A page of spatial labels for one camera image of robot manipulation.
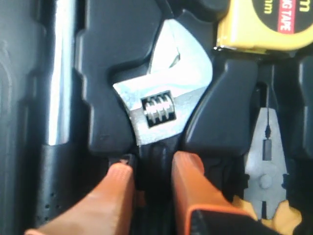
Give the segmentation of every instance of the black rubber handle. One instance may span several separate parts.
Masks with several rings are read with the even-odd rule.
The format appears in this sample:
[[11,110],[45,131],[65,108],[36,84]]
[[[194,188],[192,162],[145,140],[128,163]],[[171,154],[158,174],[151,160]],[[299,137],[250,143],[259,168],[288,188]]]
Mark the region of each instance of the black rubber handle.
[[43,145],[36,207],[38,227],[75,203],[75,147],[67,143]]

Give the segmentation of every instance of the metal tool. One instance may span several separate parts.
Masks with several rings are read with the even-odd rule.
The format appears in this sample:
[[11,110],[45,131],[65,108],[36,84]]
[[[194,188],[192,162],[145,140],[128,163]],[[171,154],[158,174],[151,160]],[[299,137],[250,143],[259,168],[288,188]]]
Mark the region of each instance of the metal tool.
[[145,76],[115,83],[137,145],[181,133],[212,81],[212,63],[192,34],[165,20]]
[[76,0],[53,1],[47,39],[52,43],[48,82],[49,106],[45,143],[42,145],[36,225],[42,225],[67,209],[74,198],[75,148],[69,142]]
[[250,176],[244,199],[249,201],[258,219],[262,218],[262,204],[266,203],[266,219],[272,219],[280,202],[286,200],[282,187],[287,174],[276,111],[261,108],[256,122],[250,150],[245,156],[245,173]]

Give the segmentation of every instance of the chrome wrench head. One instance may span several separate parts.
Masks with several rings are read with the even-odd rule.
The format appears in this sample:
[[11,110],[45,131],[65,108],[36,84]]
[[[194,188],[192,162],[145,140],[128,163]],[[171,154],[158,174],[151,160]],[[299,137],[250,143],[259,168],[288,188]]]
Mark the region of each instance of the chrome wrench head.
[[[269,147],[264,146],[265,130],[269,123]],[[264,151],[270,154],[266,160]],[[244,199],[249,201],[258,219],[262,218],[262,202],[266,202],[266,219],[272,219],[280,202],[286,200],[282,187],[287,174],[278,118],[274,109],[261,108],[249,152],[245,156],[245,173],[250,176]]]
[[181,133],[211,81],[212,63],[199,42],[176,20],[165,20],[148,74],[113,87],[140,146]]

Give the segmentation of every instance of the measuring tape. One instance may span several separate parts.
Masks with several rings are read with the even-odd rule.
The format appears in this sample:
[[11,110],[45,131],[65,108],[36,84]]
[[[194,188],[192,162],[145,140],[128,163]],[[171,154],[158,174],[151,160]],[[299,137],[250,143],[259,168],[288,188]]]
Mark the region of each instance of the measuring tape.
[[230,0],[218,47],[289,51],[313,42],[313,0]]

